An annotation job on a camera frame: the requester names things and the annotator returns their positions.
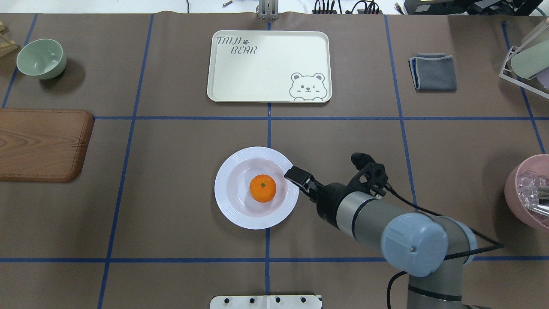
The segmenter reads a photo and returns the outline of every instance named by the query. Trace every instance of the white plate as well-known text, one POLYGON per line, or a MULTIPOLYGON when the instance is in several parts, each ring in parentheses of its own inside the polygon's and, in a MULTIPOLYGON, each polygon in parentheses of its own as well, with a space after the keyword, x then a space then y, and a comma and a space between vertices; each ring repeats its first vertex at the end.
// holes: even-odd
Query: white plate
POLYGON ((292 212, 299 189, 284 174, 292 163, 280 152, 265 147, 249 147, 225 160, 215 178, 215 200, 232 223, 247 229, 270 228, 292 212), (260 203, 250 194, 250 181, 260 174, 272 177, 276 193, 272 201, 260 203))
POLYGON ((332 97, 331 74, 322 32, 220 30, 212 36, 208 97, 323 103, 332 97))

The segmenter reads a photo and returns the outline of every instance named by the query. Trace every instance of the pink bowl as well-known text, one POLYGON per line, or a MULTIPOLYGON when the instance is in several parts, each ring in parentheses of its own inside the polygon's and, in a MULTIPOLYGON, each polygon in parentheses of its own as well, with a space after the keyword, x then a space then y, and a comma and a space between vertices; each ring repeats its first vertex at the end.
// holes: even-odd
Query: pink bowl
POLYGON ((539 222, 530 211, 522 205, 518 197, 517 177, 520 173, 532 170, 538 175, 549 176, 549 154, 537 154, 529 157, 517 166, 505 182, 505 200, 507 205, 517 218, 527 225, 538 229, 549 231, 549 227, 539 222))

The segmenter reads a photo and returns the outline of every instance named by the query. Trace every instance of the orange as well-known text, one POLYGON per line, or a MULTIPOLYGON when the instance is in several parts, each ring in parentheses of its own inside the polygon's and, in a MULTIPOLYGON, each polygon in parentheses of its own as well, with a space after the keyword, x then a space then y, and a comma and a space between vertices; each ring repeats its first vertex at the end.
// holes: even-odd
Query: orange
POLYGON ((276 193, 275 180, 265 174, 257 175, 250 181, 250 193, 260 203, 272 201, 276 193))

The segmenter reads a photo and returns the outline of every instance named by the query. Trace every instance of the light green bowl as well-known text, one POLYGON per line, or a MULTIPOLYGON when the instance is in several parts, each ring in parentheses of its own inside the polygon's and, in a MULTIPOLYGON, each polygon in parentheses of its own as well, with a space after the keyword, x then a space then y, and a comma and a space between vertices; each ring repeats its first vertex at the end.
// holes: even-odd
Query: light green bowl
POLYGON ((50 79, 61 74, 67 58, 61 44, 43 38, 29 43, 17 56, 17 68, 25 75, 38 79, 50 79))

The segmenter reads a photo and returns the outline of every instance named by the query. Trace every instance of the white floor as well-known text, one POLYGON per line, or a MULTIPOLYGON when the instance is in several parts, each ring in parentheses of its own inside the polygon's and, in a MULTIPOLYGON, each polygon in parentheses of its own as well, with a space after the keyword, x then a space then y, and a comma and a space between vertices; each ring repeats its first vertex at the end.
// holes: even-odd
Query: white floor
MULTIPOLYGON (((255 12, 258 0, 189 0, 191 13, 236 13, 255 12)), ((377 0, 384 14, 399 14, 394 8, 398 2, 404 9, 404 0, 377 0)), ((341 0, 343 11, 351 9, 356 0, 341 0)), ((279 0, 280 12, 310 13, 315 0, 279 0)), ((549 13, 549 1, 544 0, 540 8, 549 13)), ((186 0, 0 0, 2 13, 156 13, 170 10, 187 12, 186 0)))

